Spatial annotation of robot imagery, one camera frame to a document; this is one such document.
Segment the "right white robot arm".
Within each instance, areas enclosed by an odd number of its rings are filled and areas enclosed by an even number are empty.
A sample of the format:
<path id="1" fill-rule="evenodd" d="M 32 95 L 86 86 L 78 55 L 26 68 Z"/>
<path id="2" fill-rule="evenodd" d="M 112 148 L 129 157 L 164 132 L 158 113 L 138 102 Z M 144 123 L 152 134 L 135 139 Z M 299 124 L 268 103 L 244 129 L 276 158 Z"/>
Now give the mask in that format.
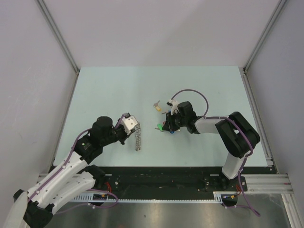
<path id="1" fill-rule="evenodd" d="M 233 112 L 228 116 L 197 116 L 189 101 L 177 102 L 169 100 L 171 108 L 166 112 L 166 120 L 162 129 L 174 133 L 185 127 L 191 134 L 212 133 L 218 134 L 228 155 L 221 174 L 219 185 L 223 190 L 231 190 L 245 166 L 247 158 L 260 143 L 260 136 L 254 127 L 240 112 Z"/>

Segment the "aluminium rail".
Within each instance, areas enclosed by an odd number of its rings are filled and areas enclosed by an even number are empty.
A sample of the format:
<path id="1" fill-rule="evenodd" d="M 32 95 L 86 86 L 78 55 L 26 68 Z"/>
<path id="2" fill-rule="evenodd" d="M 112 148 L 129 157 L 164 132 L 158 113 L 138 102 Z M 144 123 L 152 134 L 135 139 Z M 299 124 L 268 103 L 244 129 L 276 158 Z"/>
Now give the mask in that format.
<path id="1" fill-rule="evenodd" d="M 37 183 L 40 182 L 40 181 L 42 181 L 47 176 L 48 176 L 48 173 L 41 173 L 41 174 L 39 174 L 38 179 L 37 179 Z"/>
<path id="2" fill-rule="evenodd" d="M 261 145 L 266 157 L 267 169 L 269 174 L 249 174 L 245 175 L 247 180 L 247 192 L 249 194 L 293 194 L 293 188 L 287 174 L 281 174 L 277 168 L 275 159 L 272 155 L 269 141 L 262 123 L 258 105 L 254 97 L 252 86 L 250 85 L 247 71 L 240 68 L 240 74 L 244 88 L 248 97 L 251 111 L 261 137 Z"/>

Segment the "yellow tag key far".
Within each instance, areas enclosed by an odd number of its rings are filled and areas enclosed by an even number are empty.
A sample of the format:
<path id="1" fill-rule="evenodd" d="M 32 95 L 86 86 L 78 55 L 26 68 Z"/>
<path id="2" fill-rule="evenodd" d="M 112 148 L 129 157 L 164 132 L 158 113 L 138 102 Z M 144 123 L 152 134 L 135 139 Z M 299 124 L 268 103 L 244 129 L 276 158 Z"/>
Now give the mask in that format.
<path id="1" fill-rule="evenodd" d="M 162 111 L 162 109 L 159 106 L 159 102 L 160 102 L 160 100 L 153 104 L 153 107 L 156 109 L 157 112 L 161 112 Z"/>

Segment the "right aluminium frame post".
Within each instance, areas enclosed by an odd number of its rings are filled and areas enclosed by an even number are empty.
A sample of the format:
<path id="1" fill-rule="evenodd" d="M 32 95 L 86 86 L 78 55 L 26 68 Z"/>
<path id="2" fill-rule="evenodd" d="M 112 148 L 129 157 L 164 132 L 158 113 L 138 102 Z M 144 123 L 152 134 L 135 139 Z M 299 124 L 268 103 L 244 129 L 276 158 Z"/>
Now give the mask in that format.
<path id="1" fill-rule="evenodd" d="M 245 65 L 243 66 L 243 72 L 246 74 L 250 69 L 253 61 L 257 57 L 258 53 L 260 52 L 262 46 L 266 42 L 267 38 L 269 37 L 271 31 L 273 30 L 275 24 L 277 23 L 280 15 L 282 14 L 284 8 L 286 7 L 288 0 L 279 0 L 274 11 L 272 12 L 268 22 L 266 23 L 265 28 L 263 29 L 256 45 L 254 46 L 249 58 L 247 59 Z"/>

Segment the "left aluminium rail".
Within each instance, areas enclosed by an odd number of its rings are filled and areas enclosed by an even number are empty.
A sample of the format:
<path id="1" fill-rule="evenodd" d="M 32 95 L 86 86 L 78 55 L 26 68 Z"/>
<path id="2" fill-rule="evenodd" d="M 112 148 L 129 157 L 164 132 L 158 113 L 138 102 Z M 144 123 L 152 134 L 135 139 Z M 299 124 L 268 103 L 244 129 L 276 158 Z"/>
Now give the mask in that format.
<path id="1" fill-rule="evenodd" d="M 40 182 L 40 181 L 42 181 L 47 176 L 48 176 L 48 173 L 41 173 L 41 174 L 39 174 L 38 179 L 37 179 L 37 183 Z"/>

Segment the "left aluminium frame post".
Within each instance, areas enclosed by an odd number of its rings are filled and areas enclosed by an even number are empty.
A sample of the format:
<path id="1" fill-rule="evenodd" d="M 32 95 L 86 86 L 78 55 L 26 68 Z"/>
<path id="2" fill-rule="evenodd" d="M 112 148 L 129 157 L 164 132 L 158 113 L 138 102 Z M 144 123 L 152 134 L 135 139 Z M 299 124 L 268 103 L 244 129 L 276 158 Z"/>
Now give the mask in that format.
<path id="1" fill-rule="evenodd" d="M 60 32 L 60 29 L 58 28 L 47 4 L 44 0 L 35 0 L 42 16 L 44 17 L 46 23 L 48 24 L 51 32 L 53 33 L 56 41 L 58 42 L 63 54 L 67 58 L 70 66 L 72 67 L 73 71 L 76 73 L 76 75 L 79 75 L 80 69 L 76 64 L 76 61 L 74 60 L 72 53 L 70 49 L 68 48 L 67 43 L 65 42 L 64 37 L 62 36 L 62 33 Z"/>

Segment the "green tag key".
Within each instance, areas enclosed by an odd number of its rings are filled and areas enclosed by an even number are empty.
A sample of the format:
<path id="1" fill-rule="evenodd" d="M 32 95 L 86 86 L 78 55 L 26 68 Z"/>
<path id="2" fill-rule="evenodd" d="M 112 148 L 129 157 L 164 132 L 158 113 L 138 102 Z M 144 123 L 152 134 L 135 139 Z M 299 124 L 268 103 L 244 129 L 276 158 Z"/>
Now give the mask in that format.
<path id="1" fill-rule="evenodd" d="M 155 130 L 159 130 L 159 131 L 163 132 L 163 125 L 158 123 L 157 126 L 155 127 Z"/>

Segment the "aluminium frame post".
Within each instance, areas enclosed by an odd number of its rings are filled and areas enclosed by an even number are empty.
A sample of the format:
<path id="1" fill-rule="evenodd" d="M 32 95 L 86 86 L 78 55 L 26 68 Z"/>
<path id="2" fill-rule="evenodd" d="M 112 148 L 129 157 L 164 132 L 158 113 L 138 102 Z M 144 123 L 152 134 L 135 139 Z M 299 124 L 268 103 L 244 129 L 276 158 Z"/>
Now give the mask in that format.
<path id="1" fill-rule="evenodd" d="M 68 48 L 67 43 L 65 42 L 64 37 L 62 36 L 62 33 L 60 32 L 60 29 L 58 28 L 47 4 L 44 0 L 35 0 L 42 16 L 44 17 L 46 23 L 48 24 L 51 32 L 53 33 L 56 41 L 58 42 L 63 54 L 67 58 L 70 66 L 72 67 L 73 71 L 76 73 L 76 75 L 79 75 L 80 69 L 76 64 L 76 61 L 74 60 L 72 53 L 70 49 Z"/>
<path id="2" fill-rule="evenodd" d="M 279 0 L 274 11 L 272 12 L 268 22 L 266 23 L 265 28 L 263 29 L 256 45 L 254 46 L 249 58 L 247 59 L 245 65 L 243 66 L 243 72 L 246 74 L 250 69 L 253 61 L 257 57 L 258 53 L 260 52 L 262 46 L 266 42 L 267 38 L 269 37 L 271 31 L 273 30 L 275 24 L 277 23 L 280 15 L 282 14 L 284 8 L 286 7 L 288 0 Z"/>

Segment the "right aluminium rail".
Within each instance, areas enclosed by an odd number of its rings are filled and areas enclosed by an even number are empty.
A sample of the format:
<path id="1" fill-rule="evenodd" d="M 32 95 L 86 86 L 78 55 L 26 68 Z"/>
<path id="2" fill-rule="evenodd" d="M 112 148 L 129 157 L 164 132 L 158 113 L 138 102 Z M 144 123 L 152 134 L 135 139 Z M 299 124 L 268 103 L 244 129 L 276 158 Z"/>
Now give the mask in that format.
<path id="1" fill-rule="evenodd" d="M 287 174 L 281 174 L 277 168 L 275 159 L 272 155 L 269 141 L 262 123 L 258 105 L 254 97 L 252 86 L 250 85 L 247 71 L 240 68 L 240 74 L 244 88 L 248 97 L 251 111 L 261 137 L 261 145 L 266 157 L 267 169 L 269 174 L 249 174 L 245 175 L 247 180 L 247 192 L 249 194 L 293 194 L 293 188 Z"/>

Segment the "metal ring key organizer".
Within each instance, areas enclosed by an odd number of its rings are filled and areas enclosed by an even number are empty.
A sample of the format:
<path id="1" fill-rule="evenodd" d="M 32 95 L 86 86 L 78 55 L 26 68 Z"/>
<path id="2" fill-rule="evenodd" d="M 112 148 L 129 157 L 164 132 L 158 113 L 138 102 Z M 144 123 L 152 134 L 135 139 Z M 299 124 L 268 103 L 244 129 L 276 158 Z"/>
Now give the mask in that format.
<path id="1" fill-rule="evenodd" d="M 141 150 L 142 146 L 142 132 L 140 123 L 137 124 L 135 128 L 135 150 L 138 152 Z"/>

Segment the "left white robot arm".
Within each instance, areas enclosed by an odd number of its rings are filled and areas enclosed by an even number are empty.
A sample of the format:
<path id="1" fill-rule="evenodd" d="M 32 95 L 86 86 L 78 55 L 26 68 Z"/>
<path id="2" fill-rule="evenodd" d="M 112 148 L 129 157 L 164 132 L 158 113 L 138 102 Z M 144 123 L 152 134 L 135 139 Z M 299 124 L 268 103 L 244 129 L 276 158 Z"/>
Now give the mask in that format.
<path id="1" fill-rule="evenodd" d="M 92 161 L 112 143 L 124 144 L 136 131 L 138 121 L 129 113 L 116 124 L 108 116 L 98 117 L 92 127 L 82 131 L 67 157 L 45 178 L 28 190 L 18 190 L 4 223 L 6 228 L 43 228 L 74 197 L 87 190 L 99 190 L 105 173 Z"/>

